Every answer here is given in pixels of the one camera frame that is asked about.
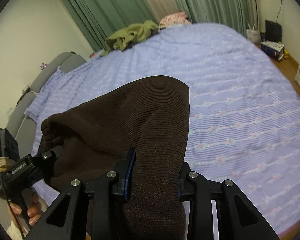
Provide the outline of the person left hand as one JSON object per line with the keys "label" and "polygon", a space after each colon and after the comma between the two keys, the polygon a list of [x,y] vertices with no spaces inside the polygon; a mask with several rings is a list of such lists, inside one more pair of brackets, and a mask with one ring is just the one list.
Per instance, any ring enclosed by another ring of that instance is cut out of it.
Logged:
{"label": "person left hand", "polygon": [[[11,209],[8,207],[8,213],[12,219],[15,226],[21,225],[19,221],[19,216],[22,214],[22,209],[18,205],[9,201]],[[42,205],[39,202],[39,196],[36,192],[32,194],[32,205],[28,207],[27,216],[29,217],[30,226],[34,226],[38,219],[42,216]]]}

